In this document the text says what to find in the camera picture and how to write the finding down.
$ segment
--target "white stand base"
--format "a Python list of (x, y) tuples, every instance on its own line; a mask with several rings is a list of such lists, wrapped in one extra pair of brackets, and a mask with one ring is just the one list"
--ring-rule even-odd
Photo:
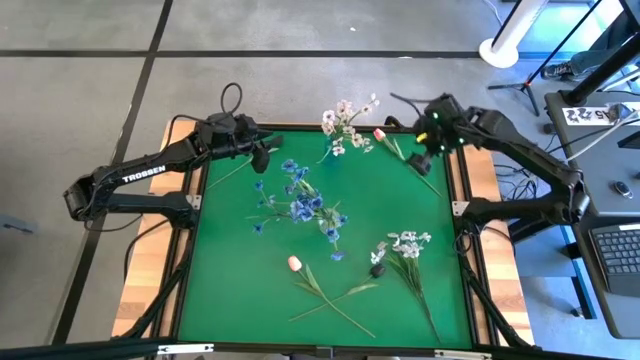
[(518, 49), (516, 48), (502, 48), (499, 53), (494, 53), (491, 49), (491, 43), (493, 39), (487, 39), (480, 44), (480, 57), (482, 60), (489, 63), (489, 65), (506, 69), (512, 67), (518, 62)]

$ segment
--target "gray floor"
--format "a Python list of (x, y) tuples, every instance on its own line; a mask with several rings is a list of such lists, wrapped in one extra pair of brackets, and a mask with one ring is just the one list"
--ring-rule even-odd
[[(147, 49), (162, 0), (0, 2), (0, 50)], [(502, 18), (512, 5), (496, 3)], [(577, 21), (584, 5), (550, 5), (521, 44), (549, 51)], [(563, 49), (587, 48), (601, 24), (592, 19)], [(175, 1), (161, 49), (171, 50), (423, 50), (475, 51), (499, 28), (481, 0), (191, 0)], [(0, 230), (0, 348), (43, 344), (84, 230), (71, 221), (62, 192), (80, 175), (109, 162), (143, 64), (141, 58), (0, 58), (1, 213), (38, 224), (27, 236)], [(362, 123), (393, 114), (406, 124), (412, 111), (387, 94), (429, 98), (442, 92), (463, 105), (500, 109), (532, 141), (546, 145), (517, 92), (486, 85), (523, 81), (539, 61), (506, 70), (477, 59), (190, 58), (157, 59), (126, 158), (155, 152), (176, 113), (206, 116), (219, 110), (221, 88), (243, 85), (241, 111), (261, 122), (317, 122), (347, 98), (378, 94), (381, 106)], [(546, 92), (571, 85), (537, 81)], [(507, 163), (503, 157), (496, 161)], [(148, 182), (132, 185), (144, 193)], [(110, 216), (106, 227), (130, 217)], [(103, 234), (78, 308), (70, 341), (109, 337), (122, 286), (122, 261), (137, 229)], [(549, 299), (576, 302), (570, 283), (523, 282), (536, 342), (556, 351), (632, 357), (638, 341), (611, 338), (600, 320), (567, 316)], [(558, 331), (562, 326), (571, 331)]]

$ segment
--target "green mat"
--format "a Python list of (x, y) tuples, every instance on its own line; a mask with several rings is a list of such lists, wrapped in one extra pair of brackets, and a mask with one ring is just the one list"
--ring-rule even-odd
[[(193, 263), (180, 324), (179, 340), (332, 346), (471, 348), (469, 324), (454, 238), (444, 162), (437, 159), (428, 177), (437, 196), (381, 144), (368, 154), (345, 146), (340, 158), (316, 162), (324, 153), (320, 132), (280, 132), (284, 145), (271, 154), (269, 169), (251, 166), (207, 189), (204, 194)], [(414, 137), (389, 135), (405, 155), (421, 151)], [(333, 261), (332, 244), (315, 221), (293, 224), (269, 221), (262, 235), (255, 219), (254, 184), (263, 180), (267, 195), (290, 202), (290, 183), (281, 164), (294, 159), (310, 167), (305, 177), (322, 193), (325, 204), (349, 217), (340, 229), (342, 261)], [(207, 187), (247, 160), (239, 157), (211, 164)], [(375, 334), (372, 338), (329, 308), (300, 320), (288, 319), (323, 304), (294, 285), (300, 280), (288, 265), (296, 255), (308, 264), (329, 298), (362, 282), (371, 268), (370, 253), (386, 234), (403, 230), (429, 232), (432, 240), (420, 255), (425, 296), (443, 343), (438, 344), (419, 303), (402, 279), (387, 266), (378, 287), (349, 296), (336, 305)]]

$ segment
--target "white pole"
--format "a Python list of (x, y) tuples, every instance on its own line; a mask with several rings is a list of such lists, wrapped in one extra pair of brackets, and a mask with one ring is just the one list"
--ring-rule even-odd
[(480, 44), (480, 57), (497, 68), (508, 68), (518, 61), (518, 44), (527, 34), (549, 0), (520, 0), (516, 3), (507, 22), (502, 25), (497, 38)]

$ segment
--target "pink tulip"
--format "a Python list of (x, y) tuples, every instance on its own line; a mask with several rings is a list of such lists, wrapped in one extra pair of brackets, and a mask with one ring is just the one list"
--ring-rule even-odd
[(380, 130), (380, 129), (375, 129), (373, 131), (373, 136), (376, 137), (376, 140), (378, 141), (382, 141), (384, 140), (384, 138), (387, 136), (387, 134), (384, 133), (384, 131)]
[(289, 258), (289, 267), (291, 268), (291, 271), (297, 272), (298, 270), (302, 269), (302, 263), (300, 262), (300, 260), (298, 260), (297, 257), (291, 256)]

